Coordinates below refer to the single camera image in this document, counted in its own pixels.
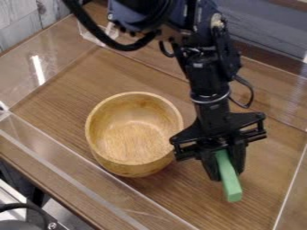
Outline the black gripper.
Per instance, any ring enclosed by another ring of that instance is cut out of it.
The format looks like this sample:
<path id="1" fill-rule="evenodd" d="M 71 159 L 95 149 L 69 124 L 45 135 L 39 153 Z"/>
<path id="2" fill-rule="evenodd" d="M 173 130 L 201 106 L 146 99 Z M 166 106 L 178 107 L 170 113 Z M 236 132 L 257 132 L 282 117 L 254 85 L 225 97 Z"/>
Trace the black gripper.
<path id="1" fill-rule="evenodd" d="M 245 171 L 246 148 L 266 138 L 264 112 L 234 112 L 230 96 L 204 96 L 192 93 L 196 105 L 194 123 L 170 139 L 178 161 L 202 161 L 212 181 L 221 181 L 216 152 L 228 150 L 238 174 Z"/>

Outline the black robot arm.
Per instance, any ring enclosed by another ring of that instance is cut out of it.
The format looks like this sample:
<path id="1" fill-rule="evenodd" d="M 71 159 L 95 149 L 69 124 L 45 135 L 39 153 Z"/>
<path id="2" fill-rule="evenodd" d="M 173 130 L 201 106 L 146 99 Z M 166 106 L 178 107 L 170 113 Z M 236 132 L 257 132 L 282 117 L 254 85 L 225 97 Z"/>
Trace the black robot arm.
<path id="1" fill-rule="evenodd" d="M 157 40 L 163 55 L 178 60 L 197 117 L 171 137 L 176 158 L 200 160 L 209 178 L 221 181 L 220 152 L 225 152 L 234 172 L 241 174 L 249 144 L 266 138 L 266 115 L 232 111 L 232 82 L 250 83 L 240 76 L 242 53 L 216 0 L 109 0 L 109 21 L 121 32 L 138 36 L 129 44 L 107 34 L 78 0 L 63 1 L 91 35 L 110 48 L 137 51 Z"/>

